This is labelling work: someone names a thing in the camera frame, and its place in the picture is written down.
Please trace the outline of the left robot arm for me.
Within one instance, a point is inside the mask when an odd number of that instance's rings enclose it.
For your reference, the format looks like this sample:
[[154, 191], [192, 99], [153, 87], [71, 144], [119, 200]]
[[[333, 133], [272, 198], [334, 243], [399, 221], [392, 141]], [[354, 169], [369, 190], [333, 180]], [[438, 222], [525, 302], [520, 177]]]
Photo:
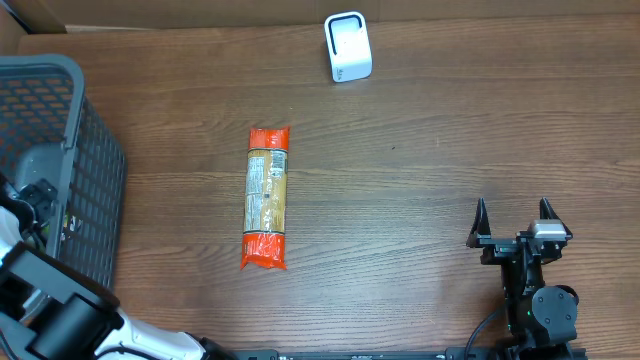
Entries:
[[105, 287], [30, 246], [39, 214], [1, 181], [1, 346], [11, 359], [231, 359], [206, 337], [130, 318]]

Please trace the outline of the orange spaghetti pack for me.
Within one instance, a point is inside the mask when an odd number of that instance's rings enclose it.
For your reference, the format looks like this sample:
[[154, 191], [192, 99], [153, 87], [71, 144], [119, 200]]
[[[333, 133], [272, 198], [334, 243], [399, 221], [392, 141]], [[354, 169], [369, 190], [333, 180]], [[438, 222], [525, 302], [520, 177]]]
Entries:
[[249, 134], [241, 265], [285, 269], [290, 128]]

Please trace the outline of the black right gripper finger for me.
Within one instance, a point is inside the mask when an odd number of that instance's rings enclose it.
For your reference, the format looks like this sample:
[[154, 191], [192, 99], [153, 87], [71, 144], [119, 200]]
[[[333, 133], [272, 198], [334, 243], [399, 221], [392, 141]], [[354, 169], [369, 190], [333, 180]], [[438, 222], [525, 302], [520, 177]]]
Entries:
[[469, 248], [484, 247], [490, 239], [491, 229], [485, 200], [483, 198], [479, 198], [477, 202], [474, 223], [466, 240], [466, 246]]
[[539, 213], [541, 220], [553, 220], [558, 222], [563, 229], [566, 240], [571, 240], [573, 238], [573, 233], [557, 215], [547, 197], [541, 198], [539, 202]]

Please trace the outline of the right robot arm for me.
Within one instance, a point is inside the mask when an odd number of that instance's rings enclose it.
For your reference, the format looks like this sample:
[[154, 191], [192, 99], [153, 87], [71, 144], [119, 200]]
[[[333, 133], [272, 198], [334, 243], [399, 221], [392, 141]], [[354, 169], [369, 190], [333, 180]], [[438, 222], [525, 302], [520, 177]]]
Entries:
[[501, 267], [504, 311], [514, 343], [503, 351], [517, 358], [524, 354], [557, 349], [570, 355], [568, 343], [577, 338], [579, 296], [565, 285], [548, 285], [542, 267], [562, 258], [572, 232], [546, 198], [540, 200], [539, 217], [514, 238], [491, 234], [486, 204], [479, 199], [467, 238], [469, 248], [480, 248], [483, 265]]

